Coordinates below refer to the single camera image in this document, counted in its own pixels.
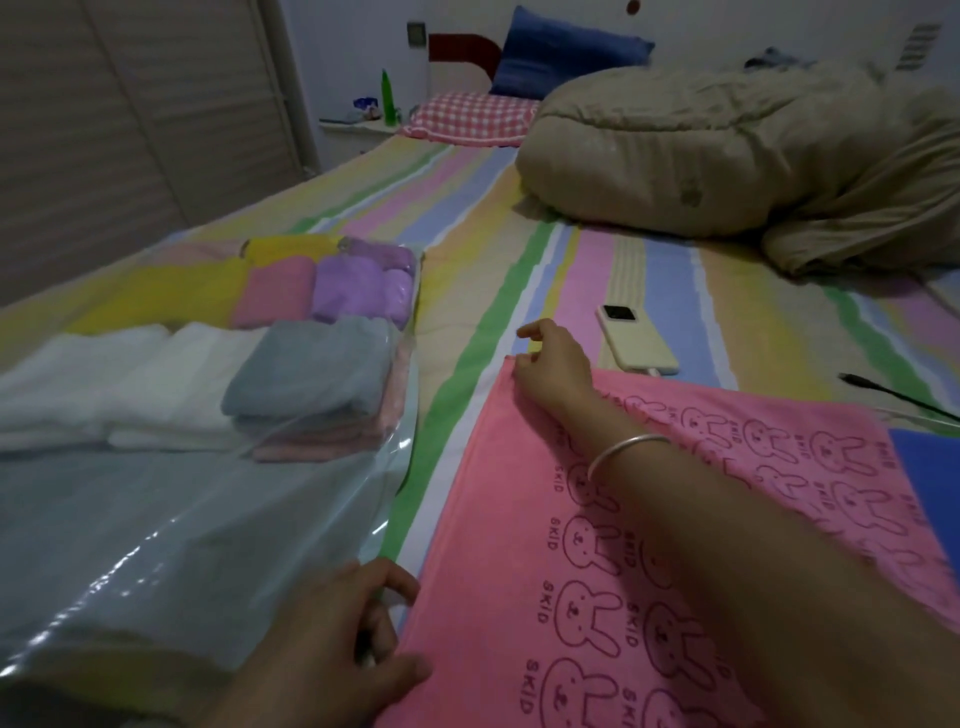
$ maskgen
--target white wall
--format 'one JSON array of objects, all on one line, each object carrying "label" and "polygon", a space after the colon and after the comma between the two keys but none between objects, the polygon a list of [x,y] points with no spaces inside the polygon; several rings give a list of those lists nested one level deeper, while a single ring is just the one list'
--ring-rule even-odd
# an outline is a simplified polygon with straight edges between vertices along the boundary
[{"label": "white wall", "polygon": [[380,99],[383,69],[400,109],[427,95],[426,49],[407,45],[407,22],[423,20],[426,0],[279,0],[296,59],[300,95],[321,161],[331,159],[319,119],[343,119],[353,99]]},{"label": "white wall", "polygon": [[[909,0],[523,0],[534,12],[657,44],[660,66],[739,68],[775,45],[816,59],[872,60],[891,67],[909,33]],[[503,42],[516,0],[429,0],[430,31],[473,32]]]},{"label": "white wall", "polygon": [[960,96],[960,0],[941,0],[916,14],[916,22],[941,20],[943,31],[920,74]]}]

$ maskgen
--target pink checkered pillow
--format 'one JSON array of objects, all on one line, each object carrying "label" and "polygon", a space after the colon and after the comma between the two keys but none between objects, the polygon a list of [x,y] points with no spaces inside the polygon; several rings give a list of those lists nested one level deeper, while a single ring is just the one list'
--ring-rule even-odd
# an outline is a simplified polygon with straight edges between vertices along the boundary
[{"label": "pink checkered pillow", "polygon": [[404,136],[468,147],[518,147],[539,101],[489,93],[444,93],[417,109]]}]

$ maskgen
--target comforter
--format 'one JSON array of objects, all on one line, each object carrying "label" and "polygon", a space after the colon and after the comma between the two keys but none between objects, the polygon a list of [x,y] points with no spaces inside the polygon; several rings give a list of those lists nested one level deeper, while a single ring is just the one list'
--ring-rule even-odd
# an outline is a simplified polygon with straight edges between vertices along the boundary
[{"label": "comforter", "polygon": [[577,219],[758,231],[789,274],[960,263],[960,113],[905,74],[604,71],[543,101],[516,167]]}]

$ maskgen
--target hand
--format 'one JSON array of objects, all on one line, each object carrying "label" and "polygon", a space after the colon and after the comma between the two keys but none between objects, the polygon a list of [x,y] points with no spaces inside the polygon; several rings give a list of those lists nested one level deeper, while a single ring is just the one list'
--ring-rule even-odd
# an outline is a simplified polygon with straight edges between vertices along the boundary
[{"label": "hand", "polygon": [[540,319],[520,327],[516,335],[543,343],[539,352],[516,358],[514,379],[524,395],[558,420],[572,402],[597,396],[589,359],[564,327]]},{"label": "hand", "polygon": [[[304,582],[280,608],[204,728],[359,728],[430,674],[419,655],[395,655],[396,632],[376,598],[384,587],[413,602],[411,574],[388,559],[346,565]],[[375,667],[356,664],[370,634]]]}]

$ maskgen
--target silver bangle bracelet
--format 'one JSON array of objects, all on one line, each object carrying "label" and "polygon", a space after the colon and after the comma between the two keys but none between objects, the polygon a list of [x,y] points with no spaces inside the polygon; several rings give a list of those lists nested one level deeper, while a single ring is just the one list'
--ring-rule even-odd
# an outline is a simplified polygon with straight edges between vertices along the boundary
[{"label": "silver bangle bracelet", "polygon": [[605,449],[603,452],[601,452],[599,455],[597,455],[595,458],[593,458],[593,462],[590,463],[590,467],[587,468],[587,480],[593,479],[593,473],[596,471],[597,468],[603,465],[604,461],[607,458],[613,457],[621,450],[628,448],[630,445],[635,445],[636,443],[645,443],[651,440],[662,440],[665,443],[670,442],[670,438],[668,438],[666,435],[658,435],[658,434],[652,433],[649,435],[637,435],[636,437],[631,437],[627,440],[624,440],[623,442],[617,443],[616,445],[612,445],[609,448]]}]

